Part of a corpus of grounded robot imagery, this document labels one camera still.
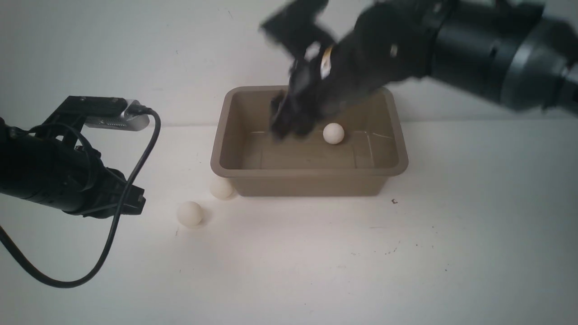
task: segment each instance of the ping pong ball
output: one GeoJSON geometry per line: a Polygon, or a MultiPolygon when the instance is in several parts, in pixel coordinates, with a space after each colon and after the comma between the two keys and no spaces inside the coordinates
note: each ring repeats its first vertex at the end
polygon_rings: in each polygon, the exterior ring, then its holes
{"type": "Polygon", "coordinates": [[[197,228],[203,220],[203,208],[196,202],[185,202],[177,210],[177,219],[187,228],[197,228]]]}
{"type": "Polygon", "coordinates": [[[233,194],[233,185],[225,178],[215,178],[209,188],[211,194],[220,199],[226,200],[233,194]]]}
{"type": "Polygon", "coordinates": [[[330,145],[337,145],[345,137],[345,130],[337,123],[329,123],[323,129],[323,139],[330,145]]]}

